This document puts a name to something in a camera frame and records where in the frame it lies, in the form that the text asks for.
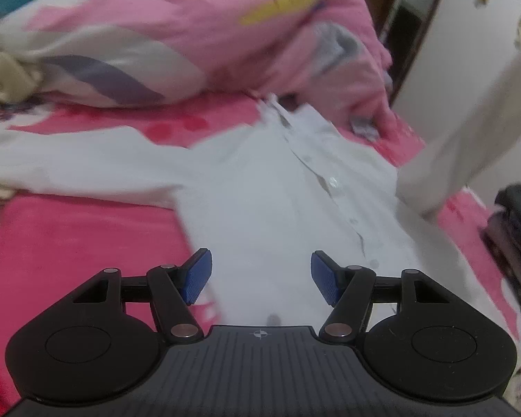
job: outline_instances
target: door frame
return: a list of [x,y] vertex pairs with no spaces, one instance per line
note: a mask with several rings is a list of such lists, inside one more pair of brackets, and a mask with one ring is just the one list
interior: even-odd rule
[[427,36],[428,29],[430,28],[432,24],[432,20],[434,19],[434,16],[436,14],[436,10],[438,9],[438,5],[440,4],[440,1],[442,0],[434,0],[432,2],[432,6],[430,11],[428,12],[427,18],[424,20],[423,24],[421,25],[421,28],[419,30],[419,33],[417,35],[417,38],[413,45],[411,46],[411,50],[409,52],[409,55],[407,56],[407,59],[404,61],[403,66],[401,68],[401,71],[399,73],[398,79],[396,80],[396,83],[394,83],[394,89],[392,91],[392,95],[390,96],[390,105],[392,105],[396,99],[396,97],[399,94],[399,91],[401,90],[401,86],[403,86],[403,82],[405,81],[407,74],[409,73],[409,70],[411,69],[411,66],[413,65],[415,58],[417,57],[417,54],[419,53],[419,50],[421,49],[423,42]]

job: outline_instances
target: yellow patch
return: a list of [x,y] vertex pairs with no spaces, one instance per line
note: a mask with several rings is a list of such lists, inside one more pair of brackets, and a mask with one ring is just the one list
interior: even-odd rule
[[241,17],[243,25],[253,25],[278,15],[284,15],[295,11],[301,11],[313,6],[317,0],[270,0],[253,8]]

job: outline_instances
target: white shirt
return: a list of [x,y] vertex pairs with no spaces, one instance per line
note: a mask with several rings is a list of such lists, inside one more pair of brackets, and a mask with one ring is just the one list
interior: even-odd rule
[[[324,250],[381,276],[425,272],[490,319],[503,317],[442,231],[395,196],[397,171],[345,140],[313,108],[261,104],[262,121],[191,149],[156,146],[129,127],[0,133],[0,184],[36,193],[175,208],[228,324],[321,327],[331,308],[310,274]],[[385,305],[378,321],[392,314]]]

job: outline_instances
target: pink comforter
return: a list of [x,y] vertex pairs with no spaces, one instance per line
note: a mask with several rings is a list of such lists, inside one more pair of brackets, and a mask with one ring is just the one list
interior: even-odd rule
[[0,20],[0,51],[35,62],[52,101],[294,93],[338,126],[355,115],[395,129],[383,79],[392,60],[364,0],[34,0]]
[[[189,146],[257,118],[256,102],[249,97],[207,94],[146,111],[60,107],[45,120],[18,129],[58,133],[130,125],[154,143]],[[16,118],[6,123],[15,126]],[[422,146],[400,120],[393,137],[374,145],[394,165],[411,159]],[[439,223],[516,334],[516,314],[502,294],[502,276],[478,235],[487,215],[470,195],[460,193],[448,202]],[[4,350],[12,334],[35,315],[101,269],[117,267],[125,276],[141,275],[162,263],[181,264],[189,254],[171,210],[20,193],[0,213],[0,396],[10,404],[18,398],[4,365]],[[128,311],[151,323],[146,305]],[[196,306],[194,312],[205,328],[216,322],[212,303]]]

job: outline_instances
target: blue gripper pad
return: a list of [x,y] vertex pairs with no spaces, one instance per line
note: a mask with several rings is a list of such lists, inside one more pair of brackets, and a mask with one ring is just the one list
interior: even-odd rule
[[342,297],[344,290],[338,286],[338,272],[334,271],[317,252],[313,252],[311,256],[311,277],[326,302],[335,306]]
[[212,274],[212,254],[208,249],[199,249],[179,268],[178,273],[182,279],[179,294],[190,306],[195,303]]

